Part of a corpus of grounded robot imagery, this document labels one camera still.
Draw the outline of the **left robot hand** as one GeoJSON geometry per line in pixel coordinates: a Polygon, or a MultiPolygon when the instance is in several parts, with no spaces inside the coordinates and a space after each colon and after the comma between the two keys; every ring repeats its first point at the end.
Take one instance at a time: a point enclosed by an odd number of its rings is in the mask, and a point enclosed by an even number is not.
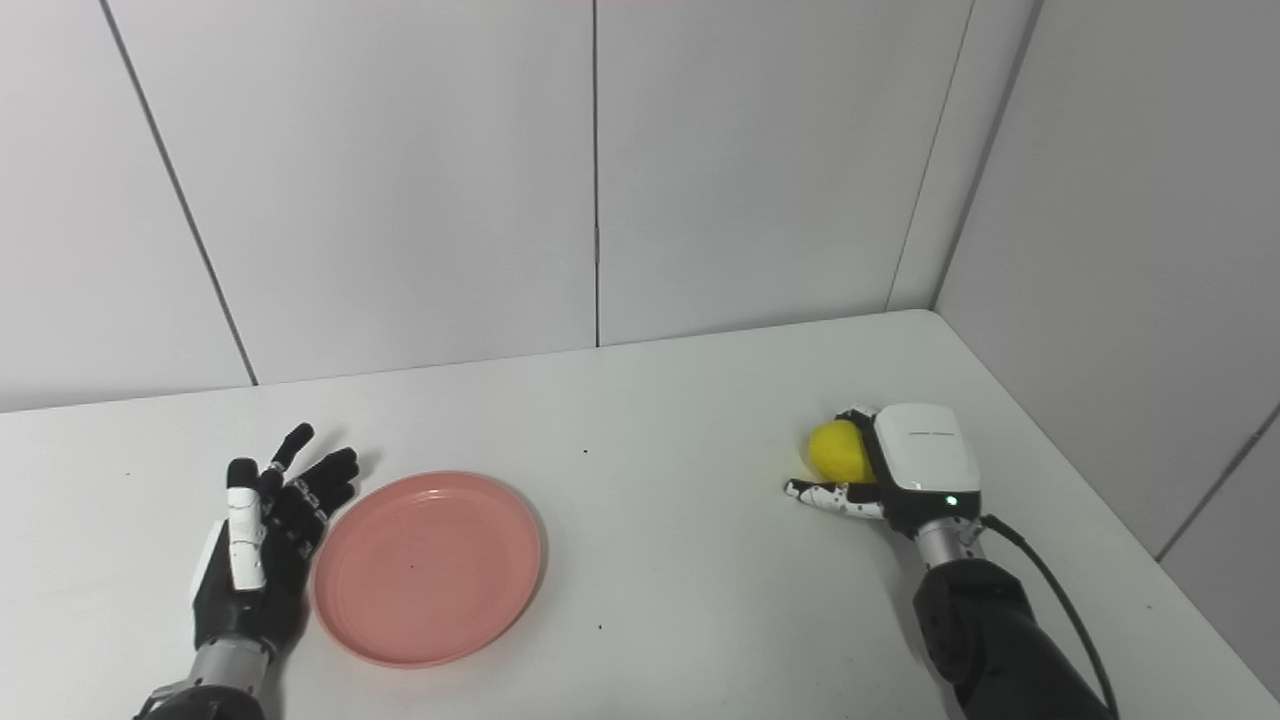
{"type": "Polygon", "coordinates": [[[227,510],[212,533],[192,598],[195,648],[239,638],[276,659],[300,638],[314,556],[334,514],[356,495],[358,456],[333,451],[285,474],[315,437],[308,423],[285,436],[270,461],[227,466],[227,510]]]}

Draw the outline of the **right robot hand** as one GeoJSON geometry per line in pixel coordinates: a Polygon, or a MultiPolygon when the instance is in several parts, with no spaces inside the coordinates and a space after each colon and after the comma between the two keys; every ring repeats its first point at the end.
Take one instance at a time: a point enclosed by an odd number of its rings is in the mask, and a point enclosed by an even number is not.
{"type": "Polygon", "coordinates": [[[810,432],[806,457],[817,480],[790,479],[783,492],[809,507],[884,521],[909,538],[980,518],[980,473],[950,407],[851,407],[810,432]]]}

